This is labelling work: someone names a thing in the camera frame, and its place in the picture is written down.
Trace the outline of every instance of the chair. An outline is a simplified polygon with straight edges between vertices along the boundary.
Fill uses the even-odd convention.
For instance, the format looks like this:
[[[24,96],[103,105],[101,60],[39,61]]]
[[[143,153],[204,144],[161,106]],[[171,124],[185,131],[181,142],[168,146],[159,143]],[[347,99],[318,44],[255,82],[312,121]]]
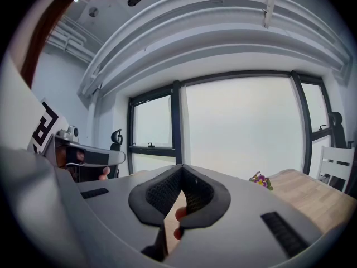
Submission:
[[[344,149],[329,148],[325,146],[322,147],[319,175],[330,175],[329,182],[327,183],[328,185],[330,185],[332,176],[345,180],[345,184],[342,189],[343,193],[346,190],[347,183],[350,178],[354,151],[354,148]]]

